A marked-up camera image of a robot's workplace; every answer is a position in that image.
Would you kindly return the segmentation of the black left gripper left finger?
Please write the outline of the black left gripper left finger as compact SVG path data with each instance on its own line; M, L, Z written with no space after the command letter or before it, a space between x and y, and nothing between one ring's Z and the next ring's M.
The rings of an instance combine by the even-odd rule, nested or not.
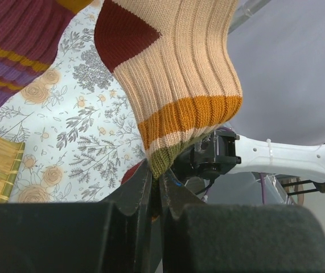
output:
M148 272L146 162L99 202L0 204L0 272Z

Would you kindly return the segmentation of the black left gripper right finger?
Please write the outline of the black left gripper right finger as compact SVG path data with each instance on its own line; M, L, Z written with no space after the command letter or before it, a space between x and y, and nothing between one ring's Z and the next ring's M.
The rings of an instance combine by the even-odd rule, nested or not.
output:
M295 205L208 205L159 181L164 272L325 272L325 234Z

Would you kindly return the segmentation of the beige striped sock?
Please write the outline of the beige striped sock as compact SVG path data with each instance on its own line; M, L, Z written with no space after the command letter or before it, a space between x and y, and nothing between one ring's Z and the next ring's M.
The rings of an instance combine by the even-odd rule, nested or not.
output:
M230 120L242 89L227 38L236 1L105 1L94 43L125 91L155 178Z

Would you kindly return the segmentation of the maroon purple striped sock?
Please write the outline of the maroon purple striped sock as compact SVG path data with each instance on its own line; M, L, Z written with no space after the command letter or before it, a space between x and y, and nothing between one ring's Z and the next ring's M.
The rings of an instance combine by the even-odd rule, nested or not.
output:
M56 1L0 1L0 107L51 66L74 16Z

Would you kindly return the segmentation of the maroon sock with orange cuff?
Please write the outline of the maroon sock with orange cuff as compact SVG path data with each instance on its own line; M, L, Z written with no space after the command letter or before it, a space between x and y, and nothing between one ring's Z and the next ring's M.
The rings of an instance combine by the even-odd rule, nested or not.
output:
M79 11L90 5L93 0L56 0L56 2L71 11L73 14L77 14Z

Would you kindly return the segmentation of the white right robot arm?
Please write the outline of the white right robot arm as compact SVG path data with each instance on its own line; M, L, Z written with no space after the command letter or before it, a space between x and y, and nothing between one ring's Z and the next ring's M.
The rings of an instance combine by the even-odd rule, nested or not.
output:
M172 165L175 176L216 179L241 172L271 173L325 183L325 144L298 146L259 141L233 131L215 130L182 152Z

